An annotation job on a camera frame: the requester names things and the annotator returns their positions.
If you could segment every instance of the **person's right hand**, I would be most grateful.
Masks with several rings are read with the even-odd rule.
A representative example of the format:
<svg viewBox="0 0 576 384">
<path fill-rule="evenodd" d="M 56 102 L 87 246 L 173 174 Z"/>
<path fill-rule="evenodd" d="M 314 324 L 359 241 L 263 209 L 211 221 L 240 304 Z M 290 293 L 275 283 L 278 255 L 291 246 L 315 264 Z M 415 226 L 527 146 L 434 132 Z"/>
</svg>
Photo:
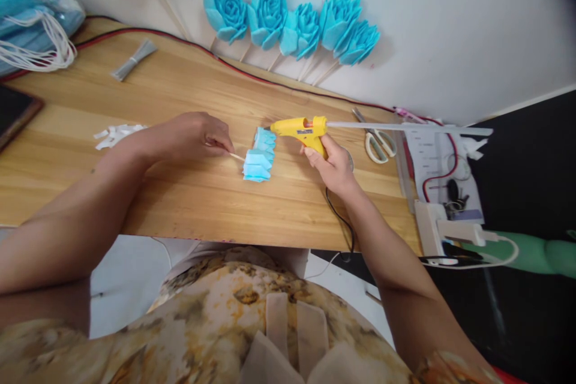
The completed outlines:
<svg viewBox="0 0 576 384">
<path fill-rule="evenodd" d="M 310 147 L 304 147 L 304 153 L 314 168 L 318 170 L 324 184 L 336 195 L 344 198 L 345 195 L 360 189 L 358 182 L 354 178 L 348 152 L 344 150 L 334 138 L 325 134 L 320 137 L 322 145 L 328 153 L 325 160 L 320 153 Z"/>
<path fill-rule="evenodd" d="M 228 125 L 205 112 L 180 114 L 126 137 L 116 147 L 136 151 L 152 163 L 234 153 Z"/>
</svg>

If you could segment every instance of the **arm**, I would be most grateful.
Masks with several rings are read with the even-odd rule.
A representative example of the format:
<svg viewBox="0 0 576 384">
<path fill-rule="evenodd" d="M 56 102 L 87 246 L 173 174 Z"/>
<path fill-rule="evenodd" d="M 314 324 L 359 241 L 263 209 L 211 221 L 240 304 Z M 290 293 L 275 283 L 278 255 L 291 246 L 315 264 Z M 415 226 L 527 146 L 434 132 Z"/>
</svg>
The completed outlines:
<svg viewBox="0 0 576 384">
<path fill-rule="evenodd" d="M 0 243 L 0 328 L 6 305 L 12 315 L 16 313 L 13 307 L 21 294 L 30 299 L 58 285 L 86 285 L 78 282 L 90 276 L 114 243 L 143 176 L 154 163 L 233 151 L 227 125 L 206 113 L 183 114 L 118 143 L 90 174 Z M 8 299 L 9 294 L 19 296 Z"/>
<path fill-rule="evenodd" d="M 327 161 L 310 148 L 304 153 L 346 206 L 362 256 L 378 285 L 398 354 L 413 371 L 435 350 L 449 351 L 490 371 L 414 252 L 356 182 L 346 151 L 329 135 L 322 137 L 322 143 Z"/>
</svg>

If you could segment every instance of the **paper flower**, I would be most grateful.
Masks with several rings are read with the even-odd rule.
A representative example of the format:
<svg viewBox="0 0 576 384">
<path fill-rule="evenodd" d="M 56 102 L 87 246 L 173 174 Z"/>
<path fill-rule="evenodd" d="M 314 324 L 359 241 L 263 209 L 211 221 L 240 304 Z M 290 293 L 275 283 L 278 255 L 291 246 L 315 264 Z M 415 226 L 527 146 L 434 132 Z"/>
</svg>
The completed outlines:
<svg viewBox="0 0 576 384">
<path fill-rule="evenodd" d="M 380 32 L 376 26 L 370 27 L 368 21 L 356 22 L 334 50 L 334 57 L 341 65 L 354 66 L 370 55 L 379 40 Z"/>
<path fill-rule="evenodd" d="M 259 127 L 254 137 L 254 148 L 246 153 L 244 180 L 263 182 L 270 180 L 270 170 L 274 162 L 276 134 Z"/>
<path fill-rule="evenodd" d="M 243 39 L 247 29 L 246 3 L 244 0 L 204 0 L 208 22 L 217 31 L 218 39 L 232 45 Z"/>
<path fill-rule="evenodd" d="M 361 12 L 360 0 L 326 0 L 320 14 L 322 46 L 329 51 L 337 48 L 352 30 Z"/>
<path fill-rule="evenodd" d="M 288 7 L 286 0 L 252 0 L 248 5 L 248 22 L 252 43 L 268 51 L 284 28 Z"/>
<path fill-rule="evenodd" d="M 288 12 L 280 36 L 280 52 L 292 55 L 296 60 L 310 57 L 320 41 L 320 18 L 312 3 L 301 4 L 295 11 Z"/>
</svg>

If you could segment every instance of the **white wall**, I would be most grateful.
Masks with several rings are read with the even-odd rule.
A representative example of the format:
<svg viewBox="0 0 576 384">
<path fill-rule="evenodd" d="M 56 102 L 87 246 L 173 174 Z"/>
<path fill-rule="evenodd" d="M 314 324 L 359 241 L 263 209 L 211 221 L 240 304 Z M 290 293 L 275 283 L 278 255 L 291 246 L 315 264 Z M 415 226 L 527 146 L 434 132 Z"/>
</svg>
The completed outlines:
<svg viewBox="0 0 576 384">
<path fill-rule="evenodd" d="M 90 13 L 177 33 L 157 0 L 80 0 Z M 195 41 L 214 37 L 202 0 L 171 0 Z M 289 8 L 311 1 L 288 0 Z M 576 88 L 576 25 L 569 0 L 363 0 L 362 17 L 383 40 L 361 65 L 343 67 L 321 86 L 341 94 L 468 124 L 533 98 Z M 239 58 L 247 39 L 216 51 Z M 267 67 L 277 51 L 252 51 Z M 326 62 L 319 68 L 328 67 Z M 286 59 L 276 71 L 295 77 Z"/>
</svg>

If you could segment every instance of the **smartphone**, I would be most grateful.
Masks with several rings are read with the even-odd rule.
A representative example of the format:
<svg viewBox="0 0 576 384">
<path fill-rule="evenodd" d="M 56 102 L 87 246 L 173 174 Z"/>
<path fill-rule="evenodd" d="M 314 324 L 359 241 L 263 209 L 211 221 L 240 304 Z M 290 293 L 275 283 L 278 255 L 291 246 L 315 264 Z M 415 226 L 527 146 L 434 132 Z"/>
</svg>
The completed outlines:
<svg viewBox="0 0 576 384">
<path fill-rule="evenodd" d="M 42 99 L 0 86 L 0 151 L 43 106 Z"/>
</svg>

